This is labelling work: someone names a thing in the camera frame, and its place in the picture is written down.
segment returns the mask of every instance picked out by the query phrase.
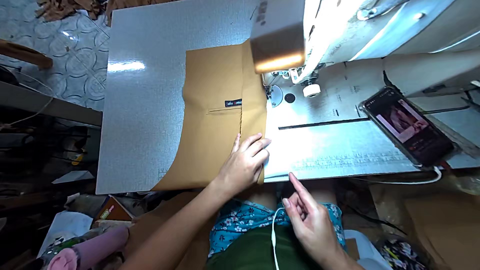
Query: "phone case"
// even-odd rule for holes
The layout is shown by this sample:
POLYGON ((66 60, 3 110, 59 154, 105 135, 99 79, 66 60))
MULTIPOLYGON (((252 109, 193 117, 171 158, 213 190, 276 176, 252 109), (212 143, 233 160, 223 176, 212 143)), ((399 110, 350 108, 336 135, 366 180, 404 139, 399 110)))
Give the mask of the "phone case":
MULTIPOLYGON (((398 93, 402 98, 403 101, 405 101, 408 105, 410 105, 410 107, 416 111, 418 114, 422 115, 423 116, 423 113, 421 113, 420 111, 418 111, 415 107, 415 105, 413 105, 410 101, 408 101, 407 99, 405 99, 403 97, 403 95, 395 88, 393 87, 390 87, 390 86, 385 86, 384 88, 382 88, 380 91, 378 91, 377 93, 375 93, 373 96, 369 97, 368 99, 366 99, 365 101, 362 101, 359 105, 359 109, 364 112, 366 115, 368 115, 368 117, 370 118, 370 120, 372 120, 382 131, 383 133, 385 133, 385 135, 387 135, 387 137, 394 143, 395 147, 398 148, 400 150, 400 152, 402 152, 412 163, 415 167, 421 169, 421 170, 430 170, 432 167, 431 166, 424 166, 419 160, 417 160, 412 154, 410 154, 410 152, 403 146, 403 144, 400 142, 400 140, 398 140, 392 133, 390 133, 390 131, 385 127, 383 126, 383 124, 380 123, 380 121, 374 116, 371 114, 371 112, 365 107, 365 103, 367 103, 368 101, 370 101, 371 99, 373 99, 374 97, 376 97, 377 95, 383 93, 384 91, 395 91, 396 93, 398 93)), ((429 123, 429 125, 431 125, 432 127, 434 127, 435 129, 438 130, 438 128, 432 123, 430 122, 426 117, 423 116, 423 119, 425 121, 427 121, 429 123)), ((444 136, 445 138, 447 138, 445 136, 445 134, 443 134, 443 132, 440 131, 440 134, 442 136, 444 136)))

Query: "blue floral fabric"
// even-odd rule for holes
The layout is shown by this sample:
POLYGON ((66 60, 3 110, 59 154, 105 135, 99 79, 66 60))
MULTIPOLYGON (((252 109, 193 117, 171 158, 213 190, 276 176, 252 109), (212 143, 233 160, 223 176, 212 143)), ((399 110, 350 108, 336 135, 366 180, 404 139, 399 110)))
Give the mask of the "blue floral fabric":
MULTIPOLYGON (((337 240, 345 248, 345 237, 342 228, 342 211, 334 204, 323 204, 330 215, 337 240)), ((208 257, 224 251, 227 247, 248 230, 272 225, 275 211, 250 201, 230 200, 218 213, 217 220, 210 232, 210 252, 208 257)), ((284 209, 278 211, 275 225, 289 226, 290 218, 284 209)))

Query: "measuring ruler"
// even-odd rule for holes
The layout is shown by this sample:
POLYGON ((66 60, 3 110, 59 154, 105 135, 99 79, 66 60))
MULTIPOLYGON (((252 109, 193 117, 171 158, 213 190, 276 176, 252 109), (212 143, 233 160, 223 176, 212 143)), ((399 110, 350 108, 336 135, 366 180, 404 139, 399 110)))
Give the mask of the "measuring ruler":
POLYGON ((380 153, 322 156, 294 162, 291 167, 295 171, 314 171, 370 166, 373 163, 376 165, 382 165, 386 163, 393 164, 406 162, 409 162, 409 160, 400 151, 388 151, 380 153))

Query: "pink cloth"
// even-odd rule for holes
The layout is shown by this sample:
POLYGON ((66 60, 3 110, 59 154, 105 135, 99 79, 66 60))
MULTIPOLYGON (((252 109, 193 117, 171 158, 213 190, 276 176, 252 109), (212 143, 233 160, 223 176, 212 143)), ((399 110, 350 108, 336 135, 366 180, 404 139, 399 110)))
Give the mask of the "pink cloth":
POLYGON ((72 248, 63 249, 53 257, 47 270, 88 270, 108 255, 124 247, 128 235, 128 228, 120 226, 76 244, 72 248), (78 257, 80 257, 80 264, 77 266, 78 257))
POLYGON ((48 264, 47 270, 76 270, 77 254, 71 248, 62 249, 48 264))

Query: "tiled floor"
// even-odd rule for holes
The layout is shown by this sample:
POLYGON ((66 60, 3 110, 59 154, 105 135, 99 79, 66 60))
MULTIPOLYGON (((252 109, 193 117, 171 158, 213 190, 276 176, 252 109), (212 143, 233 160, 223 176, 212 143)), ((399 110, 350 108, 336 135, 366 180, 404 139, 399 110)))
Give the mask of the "tiled floor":
MULTIPOLYGON (((22 73, 51 87, 57 98, 103 110, 110 27, 101 15, 92 21, 83 13, 46 23, 35 18, 35 0, 0 0, 0 38, 33 48, 53 59, 53 67, 37 66, 0 55, 0 63, 22 67, 22 73)), ((26 76, 21 83, 44 93, 50 91, 26 76)))

